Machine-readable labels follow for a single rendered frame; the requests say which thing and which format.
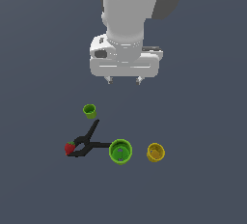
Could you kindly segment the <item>black spring clamp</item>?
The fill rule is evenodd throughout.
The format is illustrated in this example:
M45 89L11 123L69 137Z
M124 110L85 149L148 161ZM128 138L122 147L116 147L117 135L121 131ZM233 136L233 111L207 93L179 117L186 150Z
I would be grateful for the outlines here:
M75 138L73 141L71 141L75 143L75 149L71 154L67 156L74 156L74 157L85 156L88 152L90 152L94 148L109 148L110 147L110 143L101 143L101 142L91 141L91 138L96 130L98 123L99 123L99 120L95 120L85 136L79 136ZM80 144L83 144L84 147L81 150L77 151L76 148Z

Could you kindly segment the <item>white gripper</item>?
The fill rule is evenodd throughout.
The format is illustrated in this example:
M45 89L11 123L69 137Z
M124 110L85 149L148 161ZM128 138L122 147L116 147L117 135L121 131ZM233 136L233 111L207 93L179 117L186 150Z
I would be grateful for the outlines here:
M119 44L112 42L105 34L94 37L90 46L90 69L95 76L104 76L108 84L113 84L111 76L155 77L163 51L159 46L143 46L141 42Z

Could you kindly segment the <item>yellow cup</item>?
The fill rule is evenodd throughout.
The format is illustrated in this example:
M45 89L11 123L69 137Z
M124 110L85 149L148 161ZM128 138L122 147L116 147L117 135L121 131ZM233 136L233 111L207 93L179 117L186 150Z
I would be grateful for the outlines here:
M164 148L158 143L151 143L148 146L147 158L150 162L158 162L165 156Z

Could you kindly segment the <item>small light green cup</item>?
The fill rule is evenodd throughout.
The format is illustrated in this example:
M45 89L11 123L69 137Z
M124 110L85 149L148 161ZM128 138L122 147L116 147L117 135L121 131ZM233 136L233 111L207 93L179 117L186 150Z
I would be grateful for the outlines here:
M88 119L94 119L96 117L96 107L93 104L86 104L83 107L83 112Z

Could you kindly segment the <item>large green cup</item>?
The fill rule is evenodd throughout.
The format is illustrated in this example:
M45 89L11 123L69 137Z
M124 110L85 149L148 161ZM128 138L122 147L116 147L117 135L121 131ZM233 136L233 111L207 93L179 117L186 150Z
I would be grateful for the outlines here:
M124 165L132 157L132 146L125 139L116 139L109 147L109 156L116 164Z

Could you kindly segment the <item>red strawberry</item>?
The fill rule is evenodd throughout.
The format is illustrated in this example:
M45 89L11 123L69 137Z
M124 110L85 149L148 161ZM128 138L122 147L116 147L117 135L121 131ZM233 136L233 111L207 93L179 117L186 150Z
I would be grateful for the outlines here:
M65 152L66 155L71 154L75 149L75 143L74 142L67 142L65 145Z

